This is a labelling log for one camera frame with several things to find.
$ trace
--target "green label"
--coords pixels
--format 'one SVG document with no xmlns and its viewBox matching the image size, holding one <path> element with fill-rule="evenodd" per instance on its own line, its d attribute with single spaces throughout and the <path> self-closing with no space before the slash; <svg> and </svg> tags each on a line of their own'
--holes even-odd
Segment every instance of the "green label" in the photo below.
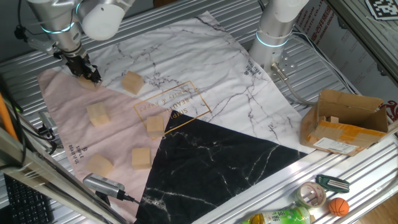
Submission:
<svg viewBox="0 0 398 224">
<path fill-rule="evenodd" d="M 266 223 L 270 224 L 306 224 L 306 219 L 309 219 L 303 217 L 299 209 L 266 212 L 263 216 Z"/>
</svg>

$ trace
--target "plastic bottle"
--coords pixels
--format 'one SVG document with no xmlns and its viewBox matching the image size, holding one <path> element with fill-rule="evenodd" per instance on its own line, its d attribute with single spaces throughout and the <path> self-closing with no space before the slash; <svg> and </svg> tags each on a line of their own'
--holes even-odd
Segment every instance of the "plastic bottle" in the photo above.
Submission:
<svg viewBox="0 0 398 224">
<path fill-rule="evenodd" d="M 242 224 L 311 224 L 310 213 L 304 207 L 253 215 Z"/>
</svg>

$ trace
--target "keyboard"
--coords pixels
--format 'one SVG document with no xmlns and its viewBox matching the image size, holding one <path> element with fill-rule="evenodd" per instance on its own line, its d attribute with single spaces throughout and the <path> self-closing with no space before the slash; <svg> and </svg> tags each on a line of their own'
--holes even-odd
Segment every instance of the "keyboard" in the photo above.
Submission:
<svg viewBox="0 0 398 224">
<path fill-rule="evenodd" d="M 49 198 L 40 192 L 4 175 L 13 224 L 52 223 Z"/>
</svg>

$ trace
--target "white marble paper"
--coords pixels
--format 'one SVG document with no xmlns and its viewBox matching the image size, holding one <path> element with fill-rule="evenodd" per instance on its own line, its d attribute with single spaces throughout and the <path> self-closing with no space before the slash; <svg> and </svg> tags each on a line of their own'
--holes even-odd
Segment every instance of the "white marble paper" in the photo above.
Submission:
<svg viewBox="0 0 398 224">
<path fill-rule="evenodd" d="M 302 152 L 314 150 L 299 143 L 301 116 L 209 12 L 92 52 L 90 60 L 106 88 L 134 96 L 121 85 L 129 70 L 144 78 L 136 96 L 142 100 L 192 81 L 211 109 L 199 119 Z"/>
</svg>

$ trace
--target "blue led ring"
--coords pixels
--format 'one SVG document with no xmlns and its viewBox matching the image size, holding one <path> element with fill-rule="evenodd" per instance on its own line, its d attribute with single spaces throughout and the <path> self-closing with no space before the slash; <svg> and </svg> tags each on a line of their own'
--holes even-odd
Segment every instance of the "blue led ring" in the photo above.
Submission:
<svg viewBox="0 0 398 224">
<path fill-rule="evenodd" d="M 260 40 L 259 34 L 257 32 L 256 32 L 256 36 L 257 36 L 257 39 L 259 40 L 260 43 L 262 43 L 262 44 L 264 44 L 265 46 L 268 46 L 268 47 L 281 47 L 281 46 L 283 46 L 283 45 L 285 45 L 287 43 L 287 40 L 286 40 L 286 42 L 284 42 L 283 44 L 270 45 L 270 44 L 266 44 L 262 40 Z"/>
</svg>

